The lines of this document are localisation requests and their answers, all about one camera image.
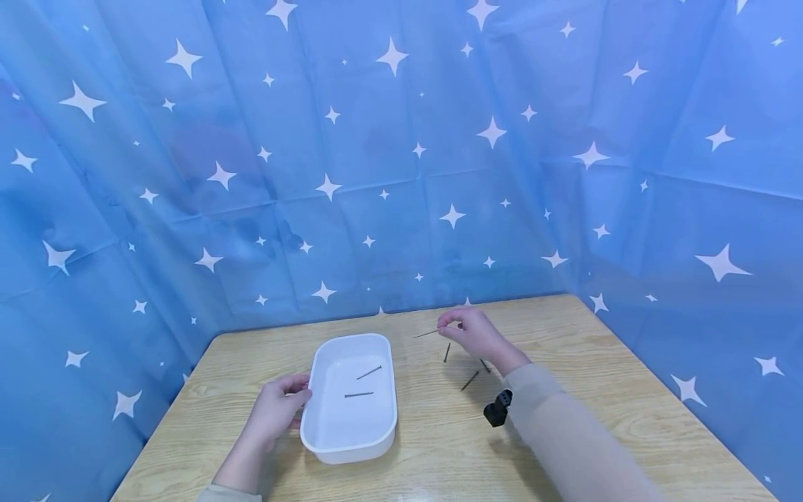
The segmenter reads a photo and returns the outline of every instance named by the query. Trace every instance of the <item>hand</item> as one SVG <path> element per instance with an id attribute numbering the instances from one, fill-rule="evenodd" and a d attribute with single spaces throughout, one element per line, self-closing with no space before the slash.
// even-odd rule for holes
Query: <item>hand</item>
<path id="1" fill-rule="evenodd" d="M 268 382 L 259 392 L 240 440 L 270 450 L 288 428 L 298 428 L 296 412 L 312 397 L 309 375 L 288 375 Z"/>
<path id="2" fill-rule="evenodd" d="M 449 324 L 457 322 L 457 328 Z M 454 308 L 438 318 L 438 333 L 459 343 L 469 354 L 496 366 L 503 377 L 530 359 L 507 341 L 476 308 Z"/>

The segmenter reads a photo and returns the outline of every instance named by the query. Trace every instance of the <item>white plastic tray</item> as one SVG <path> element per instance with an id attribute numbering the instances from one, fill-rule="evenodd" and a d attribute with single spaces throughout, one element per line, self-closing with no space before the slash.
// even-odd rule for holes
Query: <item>white plastic tray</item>
<path id="1" fill-rule="evenodd" d="M 324 342 L 312 361 L 309 388 L 301 442 L 321 462 L 376 459 L 393 445 L 398 413 L 387 338 L 365 333 Z"/>

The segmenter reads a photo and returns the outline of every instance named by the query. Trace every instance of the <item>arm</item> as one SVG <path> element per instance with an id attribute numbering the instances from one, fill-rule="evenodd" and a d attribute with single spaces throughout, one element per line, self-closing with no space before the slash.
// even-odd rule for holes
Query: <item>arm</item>
<path id="1" fill-rule="evenodd" d="M 262 502 L 256 491 L 263 457 L 288 427 L 298 427 L 296 411 L 312 396 L 308 383 L 308 375 L 292 375 L 265 384 L 243 432 L 198 502 Z"/>
<path id="2" fill-rule="evenodd" d="M 459 322 L 457 328 L 449 326 Z M 513 392 L 508 417 L 566 502 L 661 500 L 630 453 L 549 370 L 496 330 L 479 310 L 455 309 L 438 319 L 444 337 L 492 363 Z"/>

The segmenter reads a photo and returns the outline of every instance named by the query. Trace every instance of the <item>right hand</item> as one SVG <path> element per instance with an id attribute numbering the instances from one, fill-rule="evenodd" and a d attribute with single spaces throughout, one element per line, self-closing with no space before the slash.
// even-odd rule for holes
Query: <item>right hand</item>
<path id="1" fill-rule="evenodd" d="M 449 326 L 453 322 L 458 323 L 456 328 Z M 496 366 L 503 377 L 530 363 L 529 358 L 476 308 L 453 308 L 444 313 L 438 318 L 438 333 L 459 343 L 470 355 Z"/>

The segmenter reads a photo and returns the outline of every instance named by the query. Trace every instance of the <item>wrist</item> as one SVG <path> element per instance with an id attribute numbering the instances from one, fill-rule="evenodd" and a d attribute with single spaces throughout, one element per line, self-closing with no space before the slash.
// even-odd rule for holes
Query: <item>wrist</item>
<path id="1" fill-rule="evenodd" d="M 502 378 L 512 373 L 514 369 L 532 363 L 527 354 L 507 340 L 496 350 L 494 358 L 489 361 L 499 371 Z"/>

